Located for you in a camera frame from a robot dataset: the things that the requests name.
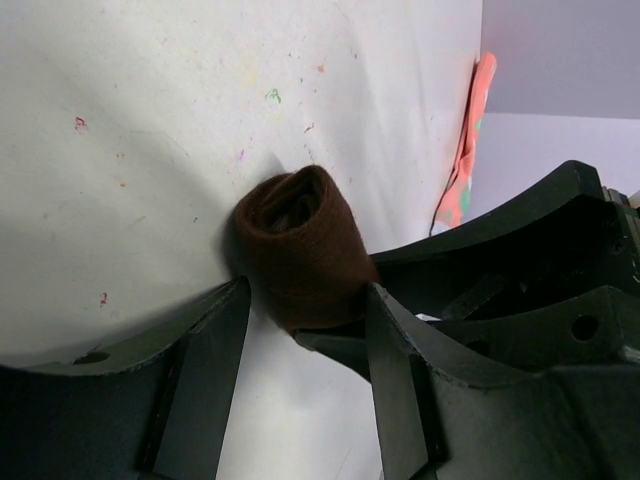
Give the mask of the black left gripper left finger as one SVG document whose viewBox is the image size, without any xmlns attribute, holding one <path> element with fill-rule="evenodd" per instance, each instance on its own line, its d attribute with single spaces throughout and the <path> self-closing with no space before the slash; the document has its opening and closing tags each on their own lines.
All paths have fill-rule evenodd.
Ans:
<svg viewBox="0 0 640 480">
<path fill-rule="evenodd" d="M 5 479 L 212 479 L 250 313 L 236 278 L 69 363 L 1 370 Z"/>
</svg>

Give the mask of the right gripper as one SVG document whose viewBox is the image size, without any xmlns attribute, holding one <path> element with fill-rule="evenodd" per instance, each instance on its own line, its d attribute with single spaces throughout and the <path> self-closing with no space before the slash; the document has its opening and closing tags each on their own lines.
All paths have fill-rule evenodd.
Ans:
<svg viewBox="0 0 640 480">
<path fill-rule="evenodd" d="M 603 247 L 607 286 L 463 320 L 574 290 Z M 566 161 L 489 213 L 373 260 L 394 298 L 374 287 L 364 321 L 295 339 L 374 385 L 639 382 L 639 207 L 592 166 Z"/>
</svg>

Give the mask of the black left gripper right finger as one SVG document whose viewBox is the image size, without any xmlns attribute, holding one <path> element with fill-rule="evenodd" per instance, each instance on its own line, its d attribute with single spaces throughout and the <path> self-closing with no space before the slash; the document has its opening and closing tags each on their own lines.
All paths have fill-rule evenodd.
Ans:
<svg viewBox="0 0 640 480">
<path fill-rule="evenodd" d="M 372 384 L 388 479 L 635 479 L 639 382 Z"/>
</svg>

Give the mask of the brown sock with striped cuff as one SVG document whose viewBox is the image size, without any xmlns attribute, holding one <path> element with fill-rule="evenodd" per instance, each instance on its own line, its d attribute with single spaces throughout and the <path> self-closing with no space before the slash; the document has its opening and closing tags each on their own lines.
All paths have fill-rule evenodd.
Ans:
<svg viewBox="0 0 640 480">
<path fill-rule="evenodd" d="M 233 217 L 241 250 L 289 334 L 360 321 L 380 280 L 349 204 L 329 173 L 311 165 L 246 194 Z"/>
</svg>

